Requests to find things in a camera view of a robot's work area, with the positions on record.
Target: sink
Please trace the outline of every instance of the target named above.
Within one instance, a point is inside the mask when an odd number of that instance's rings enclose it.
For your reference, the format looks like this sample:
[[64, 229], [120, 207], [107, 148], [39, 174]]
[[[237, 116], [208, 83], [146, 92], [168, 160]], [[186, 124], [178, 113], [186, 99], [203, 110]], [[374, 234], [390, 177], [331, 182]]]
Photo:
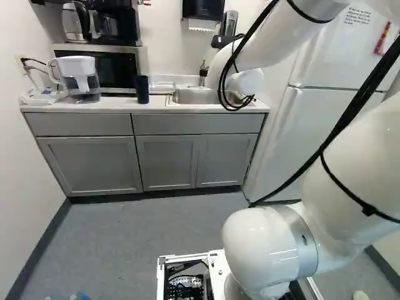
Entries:
[[[226, 97], [230, 103], [242, 104], [243, 95], [238, 92], [226, 91]], [[169, 104], [182, 105], [221, 105], [218, 100], [218, 93], [213, 89], [202, 86], [179, 87], [169, 98]]]

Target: white countertop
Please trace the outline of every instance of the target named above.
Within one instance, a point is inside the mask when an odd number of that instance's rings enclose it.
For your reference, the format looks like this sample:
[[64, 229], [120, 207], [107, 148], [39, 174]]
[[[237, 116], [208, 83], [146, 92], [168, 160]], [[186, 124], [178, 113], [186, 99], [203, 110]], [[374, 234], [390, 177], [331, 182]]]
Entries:
[[[231, 113], [221, 105], [168, 104], [166, 95], [150, 95], [148, 104], [139, 104], [134, 97], [101, 97], [95, 103], [76, 104], [68, 97], [47, 106], [22, 105], [24, 113], [131, 113], [131, 114], [176, 114], [176, 113]], [[261, 100], [235, 113], [268, 113], [269, 106]]]

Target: cabinet door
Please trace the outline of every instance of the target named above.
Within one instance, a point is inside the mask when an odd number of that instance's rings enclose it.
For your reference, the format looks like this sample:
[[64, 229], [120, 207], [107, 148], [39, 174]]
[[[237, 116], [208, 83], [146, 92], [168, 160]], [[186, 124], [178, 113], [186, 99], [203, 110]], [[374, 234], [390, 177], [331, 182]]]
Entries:
[[39, 137], [67, 196], [141, 192], [134, 137]]
[[243, 183], [257, 134], [203, 135], [196, 186], [234, 186]]
[[138, 136], [143, 189], [196, 187], [200, 136]]

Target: floor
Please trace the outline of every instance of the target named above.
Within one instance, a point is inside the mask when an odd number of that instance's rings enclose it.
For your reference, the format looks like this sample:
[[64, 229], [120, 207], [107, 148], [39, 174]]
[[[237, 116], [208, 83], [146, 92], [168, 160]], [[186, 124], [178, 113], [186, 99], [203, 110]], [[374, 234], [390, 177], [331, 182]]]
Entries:
[[[155, 300], [156, 261], [222, 247], [220, 230], [247, 207], [238, 193], [75, 205], [41, 259], [22, 300], [83, 291], [96, 300]], [[314, 278], [325, 300], [400, 299], [367, 256]]]

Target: refrigerator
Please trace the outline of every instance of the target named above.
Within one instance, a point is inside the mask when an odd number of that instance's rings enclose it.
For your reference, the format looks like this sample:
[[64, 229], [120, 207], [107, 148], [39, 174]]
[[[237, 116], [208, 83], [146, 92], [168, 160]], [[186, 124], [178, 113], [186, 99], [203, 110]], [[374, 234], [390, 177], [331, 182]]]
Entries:
[[[250, 202], [289, 179], [327, 138], [397, 37], [399, 28], [393, 24], [389, 27], [383, 35], [388, 28], [386, 18], [366, 4], [351, 5], [306, 42], [294, 54], [290, 66], [286, 62], [287, 85], [282, 97], [275, 93], [272, 99], [271, 112], [243, 186]], [[384, 100], [399, 70], [397, 60], [359, 115]], [[284, 76], [285, 72], [274, 67], [274, 73]], [[269, 201], [301, 199], [304, 177], [305, 174]]]

